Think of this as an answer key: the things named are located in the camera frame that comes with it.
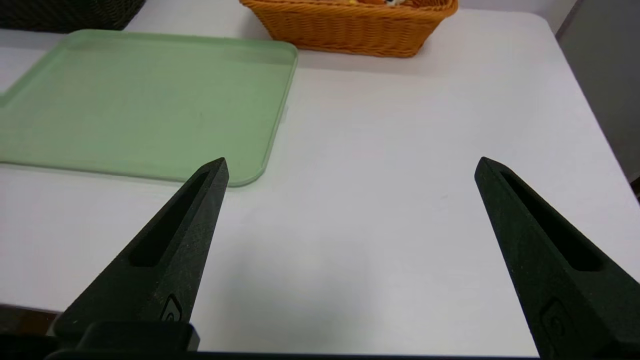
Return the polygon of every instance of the wicker basket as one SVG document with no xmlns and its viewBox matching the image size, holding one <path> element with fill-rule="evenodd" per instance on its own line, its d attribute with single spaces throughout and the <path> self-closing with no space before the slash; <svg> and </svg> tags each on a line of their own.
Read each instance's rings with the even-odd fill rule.
<svg viewBox="0 0 640 360">
<path fill-rule="evenodd" d="M 407 0 L 388 7 L 344 0 L 240 0 L 274 40 L 335 53 L 416 55 L 458 0 Z"/>
<path fill-rule="evenodd" d="M 0 0 L 0 28 L 70 33 L 122 30 L 145 0 Z"/>
</svg>

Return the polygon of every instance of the plastic tray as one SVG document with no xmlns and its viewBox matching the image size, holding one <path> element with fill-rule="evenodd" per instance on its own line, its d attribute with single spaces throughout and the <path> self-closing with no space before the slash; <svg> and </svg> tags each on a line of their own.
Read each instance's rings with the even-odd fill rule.
<svg viewBox="0 0 640 360">
<path fill-rule="evenodd" d="M 0 95 L 0 161 L 175 181 L 224 156 L 265 170 L 291 44 L 82 30 Z"/>
</svg>

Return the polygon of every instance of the gray wall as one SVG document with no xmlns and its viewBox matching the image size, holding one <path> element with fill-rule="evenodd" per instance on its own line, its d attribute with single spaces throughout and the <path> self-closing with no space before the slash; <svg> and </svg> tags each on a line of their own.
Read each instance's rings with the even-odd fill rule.
<svg viewBox="0 0 640 360">
<path fill-rule="evenodd" d="M 584 0 L 560 46 L 630 180 L 640 176 L 640 1 Z"/>
</svg>

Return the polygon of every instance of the orange wicker basket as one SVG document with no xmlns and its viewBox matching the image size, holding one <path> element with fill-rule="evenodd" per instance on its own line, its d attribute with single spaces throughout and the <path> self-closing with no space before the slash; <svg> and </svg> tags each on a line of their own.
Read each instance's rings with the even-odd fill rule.
<svg viewBox="0 0 640 360">
<path fill-rule="evenodd" d="M 407 0 L 400 6 L 345 0 L 240 0 L 274 40 L 335 53 L 416 55 L 458 0 Z"/>
</svg>

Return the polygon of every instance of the white table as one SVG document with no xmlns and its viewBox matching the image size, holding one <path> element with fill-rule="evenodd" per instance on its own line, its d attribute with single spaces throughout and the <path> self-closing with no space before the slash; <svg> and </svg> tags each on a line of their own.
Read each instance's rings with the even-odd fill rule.
<svg viewBox="0 0 640 360">
<path fill-rule="evenodd" d="M 267 37 L 235 1 L 148 1 L 128 29 Z M 1 35 L 4 88 L 60 38 Z M 300 52 L 266 173 L 225 197 L 200 350 L 535 355 L 481 156 L 640 279 L 640 209 L 547 23 L 460 10 L 412 59 Z M 0 302 L 64 310 L 178 187 L 2 165 Z"/>
</svg>

